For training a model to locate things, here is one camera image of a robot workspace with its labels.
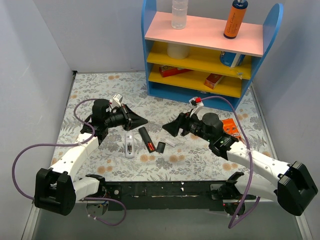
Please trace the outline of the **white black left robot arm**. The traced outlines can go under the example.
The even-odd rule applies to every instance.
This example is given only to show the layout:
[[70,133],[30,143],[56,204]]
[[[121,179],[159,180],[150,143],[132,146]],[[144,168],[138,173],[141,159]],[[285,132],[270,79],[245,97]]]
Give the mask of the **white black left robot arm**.
[[68,215],[77,201],[86,197],[103,199],[107,190],[104,177],[89,174],[76,181],[75,176],[89,155],[109,133],[121,126],[130,131],[148,123],[121,100],[95,99],[92,113],[84,120],[76,143],[50,168],[41,168],[36,174],[34,204],[37,208]]

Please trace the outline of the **black battery cover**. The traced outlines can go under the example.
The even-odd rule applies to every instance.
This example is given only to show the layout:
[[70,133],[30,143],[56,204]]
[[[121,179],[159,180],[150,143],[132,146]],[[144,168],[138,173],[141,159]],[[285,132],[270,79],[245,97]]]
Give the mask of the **black battery cover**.
[[162,142],[162,141],[159,141],[158,144],[157,144],[156,152],[160,153],[160,154],[163,154],[164,151],[165,151],[165,147],[166,147],[166,143]]

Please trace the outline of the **white remote control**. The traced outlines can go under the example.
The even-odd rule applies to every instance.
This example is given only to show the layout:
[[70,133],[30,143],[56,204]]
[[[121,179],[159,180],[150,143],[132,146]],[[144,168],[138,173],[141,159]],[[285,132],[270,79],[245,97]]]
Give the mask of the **white remote control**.
[[124,150],[125,157],[127,159],[132,159],[135,157],[135,138],[132,131],[126,132],[124,137]]

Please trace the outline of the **red battery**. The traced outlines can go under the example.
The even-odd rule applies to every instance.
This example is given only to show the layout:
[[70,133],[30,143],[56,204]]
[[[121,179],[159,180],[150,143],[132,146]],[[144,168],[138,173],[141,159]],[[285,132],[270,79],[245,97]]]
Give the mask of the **red battery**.
[[148,150],[149,152],[152,152],[152,148],[150,147],[150,143],[149,143],[149,142],[147,143],[146,146],[147,146],[147,150]]

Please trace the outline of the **white battery cover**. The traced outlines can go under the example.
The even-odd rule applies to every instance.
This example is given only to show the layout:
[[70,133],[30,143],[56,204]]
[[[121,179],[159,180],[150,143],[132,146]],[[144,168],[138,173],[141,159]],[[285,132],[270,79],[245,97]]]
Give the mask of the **white battery cover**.
[[175,147],[175,146],[176,146],[176,143],[173,142],[173,141],[170,140],[170,139],[166,139],[166,140],[165,140],[165,143],[168,144],[168,145],[170,145],[170,146],[172,146],[172,147]]

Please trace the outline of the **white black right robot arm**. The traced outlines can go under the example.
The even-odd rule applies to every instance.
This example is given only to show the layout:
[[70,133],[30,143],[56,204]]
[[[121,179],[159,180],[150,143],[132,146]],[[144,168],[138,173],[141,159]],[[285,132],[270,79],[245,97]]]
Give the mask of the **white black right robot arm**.
[[223,126],[223,122],[215,113],[206,113],[199,119],[196,114],[182,112],[162,128],[173,137],[176,137],[180,130],[183,136],[192,133],[208,141],[209,149],[216,156],[246,168],[253,167],[256,174],[273,185],[257,187],[255,196],[277,200],[288,213],[301,216],[318,193],[307,167],[299,161],[290,164],[255,150],[249,151],[243,142],[227,134]]

